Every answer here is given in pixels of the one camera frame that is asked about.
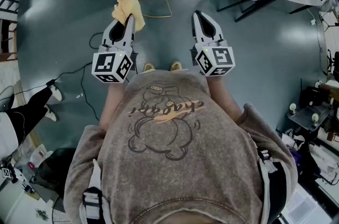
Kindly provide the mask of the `white plastic container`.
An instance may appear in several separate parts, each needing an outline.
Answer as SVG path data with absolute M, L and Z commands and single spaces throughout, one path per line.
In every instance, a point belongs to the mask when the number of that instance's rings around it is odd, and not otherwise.
M 40 164 L 50 157 L 53 151 L 47 151 L 44 144 L 40 144 L 31 154 L 29 159 L 29 166 L 31 169 L 38 168 Z

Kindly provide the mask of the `person's right forearm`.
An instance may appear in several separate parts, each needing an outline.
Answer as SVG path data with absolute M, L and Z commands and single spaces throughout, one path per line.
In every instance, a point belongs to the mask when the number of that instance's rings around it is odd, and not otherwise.
M 237 121 L 242 115 L 242 111 L 234 98 L 227 90 L 221 77 L 206 78 L 211 98 L 228 114 L 233 120 Z

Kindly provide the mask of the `white plastic bag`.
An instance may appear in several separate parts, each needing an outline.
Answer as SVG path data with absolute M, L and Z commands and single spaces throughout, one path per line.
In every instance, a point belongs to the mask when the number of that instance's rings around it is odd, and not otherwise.
M 339 157 L 323 146 L 309 145 L 310 153 L 328 184 L 339 183 Z

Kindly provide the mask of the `yellow cloth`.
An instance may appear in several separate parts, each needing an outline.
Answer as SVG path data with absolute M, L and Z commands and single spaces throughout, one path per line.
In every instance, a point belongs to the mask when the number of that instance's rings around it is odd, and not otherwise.
M 145 26 L 144 17 L 141 12 L 141 6 L 138 0 L 117 0 L 114 6 L 112 17 L 117 19 L 121 24 L 125 25 L 129 15 L 133 15 L 135 19 L 135 30 L 139 32 Z

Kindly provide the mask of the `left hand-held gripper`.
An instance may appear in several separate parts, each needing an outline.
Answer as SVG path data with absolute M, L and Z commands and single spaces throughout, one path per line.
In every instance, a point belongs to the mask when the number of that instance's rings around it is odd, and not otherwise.
M 113 20 L 103 32 L 102 44 L 93 55 L 92 75 L 103 83 L 124 83 L 133 70 L 132 42 L 135 18 L 130 14 L 123 25 Z

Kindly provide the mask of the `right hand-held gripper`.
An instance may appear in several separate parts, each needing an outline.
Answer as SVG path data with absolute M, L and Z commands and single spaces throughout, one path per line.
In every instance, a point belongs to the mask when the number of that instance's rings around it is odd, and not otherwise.
M 212 17 L 195 11 L 192 15 L 192 34 L 196 41 L 190 50 L 192 63 L 200 67 L 202 75 L 224 76 L 235 67 L 233 49 L 227 45 L 220 25 Z

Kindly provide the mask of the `small green plant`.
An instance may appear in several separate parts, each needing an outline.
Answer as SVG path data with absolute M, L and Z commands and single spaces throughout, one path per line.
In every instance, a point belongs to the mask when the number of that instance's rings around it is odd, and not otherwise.
M 49 217 L 46 213 L 45 210 L 41 210 L 41 209 L 38 209 L 36 208 L 35 209 L 35 214 L 36 214 L 36 217 L 43 220 L 43 221 L 48 221 L 49 220 Z

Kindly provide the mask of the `black wheeled cart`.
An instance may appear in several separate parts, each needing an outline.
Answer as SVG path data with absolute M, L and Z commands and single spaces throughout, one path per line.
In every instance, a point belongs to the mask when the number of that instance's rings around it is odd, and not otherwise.
M 313 141 L 322 129 L 328 141 L 339 142 L 339 87 L 321 81 L 306 87 L 300 93 L 299 103 L 290 104 L 287 117 L 299 126 L 295 135 Z

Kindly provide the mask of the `person's left forearm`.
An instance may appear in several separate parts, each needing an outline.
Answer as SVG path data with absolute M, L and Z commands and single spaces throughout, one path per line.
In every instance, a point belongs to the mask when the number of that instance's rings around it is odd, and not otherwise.
M 108 93 L 105 105 L 100 116 L 99 128 L 107 131 L 111 120 L 124 97 L 124 84 L 111 83 L 108 87 Z

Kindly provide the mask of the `black-edged white board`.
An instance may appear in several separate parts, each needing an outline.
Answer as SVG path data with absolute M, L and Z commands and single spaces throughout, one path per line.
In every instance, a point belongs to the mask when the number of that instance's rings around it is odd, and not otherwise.
M 282 224 L 330 224 L 332 219 L 298 184 L 281 212 L 280 222 Z

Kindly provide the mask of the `person's brown printed shirt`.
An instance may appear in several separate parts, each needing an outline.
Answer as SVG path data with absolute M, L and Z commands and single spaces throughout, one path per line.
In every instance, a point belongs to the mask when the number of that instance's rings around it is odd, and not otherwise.
M 65 184 L 72 224 L 271 224 L 296 163 L 252 105 L 240 109 L 235 122 L 188 70 L 136 75 L 108 130 L 84 129 Z

